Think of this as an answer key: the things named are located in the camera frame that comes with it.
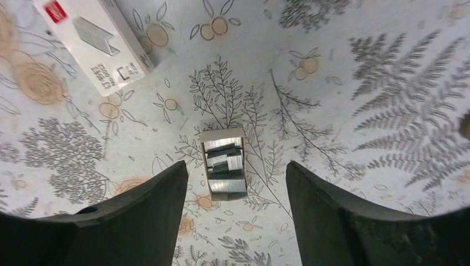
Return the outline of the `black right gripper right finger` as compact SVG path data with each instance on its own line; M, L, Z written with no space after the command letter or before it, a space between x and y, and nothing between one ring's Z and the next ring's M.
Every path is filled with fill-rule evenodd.
M433 249L423 216L363 199L295 161L286 183L303 265L420 265Z

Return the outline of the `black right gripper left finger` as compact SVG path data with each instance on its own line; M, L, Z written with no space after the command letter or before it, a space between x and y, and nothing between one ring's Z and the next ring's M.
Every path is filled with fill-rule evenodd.
M179 161L75 214L42 218L51 247L41 265L170 265L187 183Z

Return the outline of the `cardboard staple box sleeve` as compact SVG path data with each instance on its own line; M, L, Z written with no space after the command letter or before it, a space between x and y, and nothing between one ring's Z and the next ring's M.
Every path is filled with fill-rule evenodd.
M150 74L155 66L114 1L33 1L102 96Z

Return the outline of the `floral tablecloth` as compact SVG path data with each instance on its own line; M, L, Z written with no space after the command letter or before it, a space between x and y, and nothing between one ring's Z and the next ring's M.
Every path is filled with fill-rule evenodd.
M173 265L300 265L294 160L420 216L469 206L468 1L117 1L152 59L99 94L31 1L1 2L1 211L72 214L176 161ZM248 197L211 200L203 131L242 128Z

